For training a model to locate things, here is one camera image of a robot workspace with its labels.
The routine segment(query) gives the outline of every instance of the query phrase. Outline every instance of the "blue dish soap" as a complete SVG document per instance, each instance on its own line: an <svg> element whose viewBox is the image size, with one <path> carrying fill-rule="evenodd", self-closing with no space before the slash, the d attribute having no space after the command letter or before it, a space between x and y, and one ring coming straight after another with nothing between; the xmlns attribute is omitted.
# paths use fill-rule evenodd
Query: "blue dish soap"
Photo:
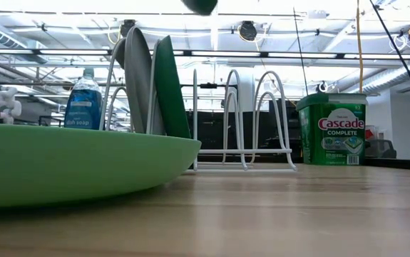
<svg viewBox="0 0 410 257"><path fill-rule="evenodd" d="M84 69L83 77L73 87L65 111L66 128L98 130L102 95L93 78L93 69Z"/></svg>

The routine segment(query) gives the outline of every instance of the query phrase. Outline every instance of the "cascade complete label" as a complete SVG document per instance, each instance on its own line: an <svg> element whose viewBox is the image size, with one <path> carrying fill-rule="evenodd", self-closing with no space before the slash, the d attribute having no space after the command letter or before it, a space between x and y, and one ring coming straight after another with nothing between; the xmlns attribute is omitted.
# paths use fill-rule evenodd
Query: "cascade complete label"
<svg viewBox="0 0 410 257"><path fill-rule="evenodd" d="M324 103L300 109L304 162L363 164L365 108L364 104Z"/></svg>

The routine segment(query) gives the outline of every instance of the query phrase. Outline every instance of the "ceiling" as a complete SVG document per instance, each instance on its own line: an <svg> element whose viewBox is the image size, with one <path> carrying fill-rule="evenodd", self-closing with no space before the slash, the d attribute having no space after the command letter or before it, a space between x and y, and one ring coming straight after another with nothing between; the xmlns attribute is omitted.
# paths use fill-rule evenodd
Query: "ceiling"
<svg viewBox="0 0 410 257"><path fill-rule="evenodd" d="M410 1L376 1L381 4L382 15L392 36L410 28ZM356 1L316 0L286 2L279 0L220 0L211 16L193 15L181 0L167 1L3 1L0 0L0 29L31 46L50 49L112 49L118 38L123 20L135 19L150 49L158 39L171 35L173 48L178 50L206 51L291 51L298 52L298 28L303 52L358 53L355 16ZM362 51L366 54L393 53L389 38L374 13L369 1L361 3ZM243 41L238 33L242 21L254 21L257 44ZM410 43L399 39L404 54L410 54ZM104 82L108 75L108 57L104 56L52 56L48 63L16 60L0 56L6 64L24 74L40 77L48 83L72 82L82 74L80 64L100 64L96 79ZM73 67L65 67L73 62ZM270 59L263 63L252 58L177 57L182 84L192 83L193 69L197 69L199 83L221 79L232 67L253 67L255 78L266 70L276 71L285 88L294 97L303 97L304 76L297 59ZM365 61L364 75L376 74L384 69L401 66L398 61ZM327 81L345 89L358 82L358 61L304 60L308 85ZM123 80L123 70L115 69L115 83ZM0 80L28 81L23 76L0 67ZM58 94L66 94L56 87ZM59 99L50 99L63 104Z"/></svg>

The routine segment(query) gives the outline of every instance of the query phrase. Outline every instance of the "exposed ductwork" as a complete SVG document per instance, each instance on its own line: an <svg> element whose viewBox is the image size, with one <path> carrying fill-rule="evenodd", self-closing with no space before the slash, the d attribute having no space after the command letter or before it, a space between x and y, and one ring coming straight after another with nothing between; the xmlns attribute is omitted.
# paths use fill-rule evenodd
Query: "exposed ductwork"
<svg viewBox="0 0 410 257"><path fill-rule="evenodd" d="M0 44L3 46L6 46L11 49L25 49L26 45L20 42L19 40L16 40L14 37L9 36L7 33L4 33L0 29ZM35 61L36 63L39 64L45 64L47 60L44 58L41 58L40 56L36 55L19 55L18 56L20 59L24 61Z"/></svg>
<svg viewBox="0 0 410 257"><path fill-rule="evenodd" d="M385 70L363 81L363 93L374 94L409 81L409 79L409 75L404 67L394 70ZM359 84L355 84L346 90L346 92L349 93L356 93L358 91Z"/></svg>

